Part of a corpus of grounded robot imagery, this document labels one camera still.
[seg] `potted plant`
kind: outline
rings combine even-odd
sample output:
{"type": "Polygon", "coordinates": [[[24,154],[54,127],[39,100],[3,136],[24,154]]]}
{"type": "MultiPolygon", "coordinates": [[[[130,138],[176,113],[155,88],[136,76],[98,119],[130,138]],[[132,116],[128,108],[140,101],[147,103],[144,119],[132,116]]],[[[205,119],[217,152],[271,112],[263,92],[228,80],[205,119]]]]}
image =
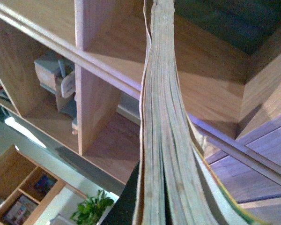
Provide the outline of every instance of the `potted plant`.
{"type": "Polygon", "coordinates": [[[87,198],[77,205],[77,211],[70,217],[77,225],[96,225],[107,206],[114,201],[107,197],[104,190],[98,190],[97,196],[87,198]]]}

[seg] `book on shelf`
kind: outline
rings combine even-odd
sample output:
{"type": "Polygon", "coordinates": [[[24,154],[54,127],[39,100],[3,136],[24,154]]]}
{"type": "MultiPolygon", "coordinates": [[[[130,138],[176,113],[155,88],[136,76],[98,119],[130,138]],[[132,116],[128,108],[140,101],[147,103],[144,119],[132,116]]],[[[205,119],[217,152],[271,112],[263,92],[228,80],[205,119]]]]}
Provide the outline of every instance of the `book on shelf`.
{"type": "Polygon", "coordinates": [[[21,195],[3,216],[3,220],[9,225],[22,225],[36,207],[34,201],[21,195]]]}
{"type": "Polygon", "coordinates": [[[34,188],[40,192],[47,194],[56,183],[56,179],[49,177],[47,174],[43,174],[38,182],[34,185],[34,188]]]}
{"type": "Polygon", "coordinates": [[[179,86],[174,11],[173,0],[144,1],[147,50],[133,225],[266,224],[237,205],[202,156],[206,138],[190,121],[179,86]]]}

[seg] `book cover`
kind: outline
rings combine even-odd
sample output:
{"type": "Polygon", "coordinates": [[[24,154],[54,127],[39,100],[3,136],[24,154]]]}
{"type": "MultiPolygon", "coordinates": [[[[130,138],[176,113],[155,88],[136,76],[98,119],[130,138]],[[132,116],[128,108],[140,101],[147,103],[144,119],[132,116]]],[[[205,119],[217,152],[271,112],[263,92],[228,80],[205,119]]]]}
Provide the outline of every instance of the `book cover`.
{"type": "Polygon", "coordinates": [[[49,178],[44,174],[41,179],[39,179],[39,181],[34,185],[34,188],[41,193],[47,194],[55,183],[55,179],[49,178]]]}
{"type": "Polygon", "coordinates": [[[36,207],[34,201],[21,195],[3,216],[3,220],[8,225],[22,225],[36,207]]]}

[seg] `wooden panel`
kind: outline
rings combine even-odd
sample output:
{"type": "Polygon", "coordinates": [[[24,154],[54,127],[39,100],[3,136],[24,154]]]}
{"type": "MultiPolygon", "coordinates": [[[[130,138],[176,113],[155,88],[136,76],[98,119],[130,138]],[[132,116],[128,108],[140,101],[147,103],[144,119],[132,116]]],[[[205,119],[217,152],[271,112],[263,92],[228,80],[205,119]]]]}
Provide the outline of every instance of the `wooden panel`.
{"type": "Polygon", "coordinates": [[[116,113],[83,157],[126,184],[140,157],[139,129],[116,113]]]}
{"type": "Polygon", "coordinates": [[[4,204],[0,207],[0,222],[4,223],[2,217],[4,216],[5,212],[12,206],[12,204],[20,197],[22,193],[18,190],[15,190],[4,202],[4,204]]]}
{"type": "Polygon", "coordinates": [[[210,143],[214,144],[222,151],[229,154],[231,157],[237,159],[242,164],[249,166],[253,170],[259,172],[260,174],[263,174],[267,178],[281,185],[281,167],[276,163],[273,163],[266,157],[256,153],[246,146],[237,143],[234,140],[222,140],[215,135],[202,130],[201,128],[199,128],[198,130],[202,134],[209,137],[208,141],[210,143]]]}
{"type": "Polygon", "coordinates": [[[238,139],[243,143],[253,141],[249,137],[262,133],[260,126],[281,115],[281,28],[252,56],[252,70],[240,113],[238,139]]]}
{"type": "Polygon", "coordinates": [[[263,220],[281,225],[281,198],[248,202],[240,204],[240,206],[263,220]]]}
{"type": "Polygon", "coordinates": [[[281,53],[281,26],[274,34],[251,56],[252,74],[250,81],[264,67],[271,63],[281,53]]]}
{"type": "Polygon", "coordinates": [[[40,167],[37,168],[33,172],[33,174],[30,175],[30,177],[20,186],[19,191],[24,193],[26,196],[30,197],[33,201],[36,203],[40,203],[42,199],[46,196],[45,193],[39,192],[34,188],[34,185],[41,179],[43,175],[46,173],[43,169],[40,167]]]}
{"type": "MultiPolygon", "coordinates": [[[[186,20],[175,19],[177,67],[186,110],[235,137],[245,77],[240,65],[247,55],[186,20]]],[[[141,83],[146,39],[142,18],[130,16],[99,37],[86,57],[141,83]]]]}
{"type": "Polygon", "coordinates": [[[116,112],[121,91],[75,65],[79,154],[91,146],[116,112]]]}
{"type": "Polygon", "coordinates": [[[36,222],[42,212],[46,209],[52,199],[62,190],[65,186],[65,182],[62,180],[58,180],[56,184],[51,188],[49,193],[45,196],[42,202],[37,206],[37,208],[32,212],[32,214],[28,217],[23,225],[31,225],[36,222]]]}
{"type": "Polygon", "coordinates": [[[0,9],[52,39],[75,45],[74,0],[0,0],[0,9]]]}
{"type": "Polygon", "coordinates": [[[72,151],[78,152],[78,138],[72,134],[73,119],[57,112],[55,96],[48,95],[23,119],[72,151]]]}
{"type": "Polygon", "coordinates": [[[281,166],[281,128],[253,141],[248,147],[281,166]]]}
{"type": "Polygon", "coordinates": [[[85,50],[98,33],[105,33],[112,21],[121,21],[132,11],[132,0],[75,0],[76,46],[85,50]]]}
{"type": "Polygon", "coordinates": [[[46,49],[0,20],[0,82],[18,113],[25,115],[46,96],[34,60],[46,49]]]}
{"type": "Polygon", "coordinates": [[[34,167],[14,146],[4,152],[0,156],[0,198],[6,199],[34,167]]]}
{"type": "Polygon", "coordinates": [[[281,194],[281,186],[228,156],[211,165],[221,182],[239,202],[281,194]]]}
{"type": "MultiPolygon", "coordinates": [[[[135,15],[96,38],[88,52],[73,45],[65,47],[58,38],[41,34],[27,21],[19,21],[12,8],[10,12],[0,10],[0,18],[139,98],[146,49],[141,11],[140,1],[133,11],[135,15]]],[[[180,17],[176,17],[175,24],[177,65],[187,111],[235,137],[248,55],[180,17]]]]}

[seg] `bright light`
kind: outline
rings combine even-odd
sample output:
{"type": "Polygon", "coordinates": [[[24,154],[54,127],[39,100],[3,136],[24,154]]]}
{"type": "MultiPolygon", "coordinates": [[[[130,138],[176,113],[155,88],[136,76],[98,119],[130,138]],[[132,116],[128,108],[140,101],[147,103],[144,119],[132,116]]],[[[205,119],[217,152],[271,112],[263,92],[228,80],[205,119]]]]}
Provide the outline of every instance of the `bright light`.
{"type": "Polygon", "coordinates": [[[38,145],[42,146],[43,148],[47,148],[37,137],[35,137],[28,129],[23,127],[21,124],[17,123],[13,117],[8,117],[7,119],[4,120],[4,122],[9,125],[10,127],[16,129],[19,131],[21,134],[25,135],[28,137],[30,140],[33,142],[37,143],[38,145]]]}

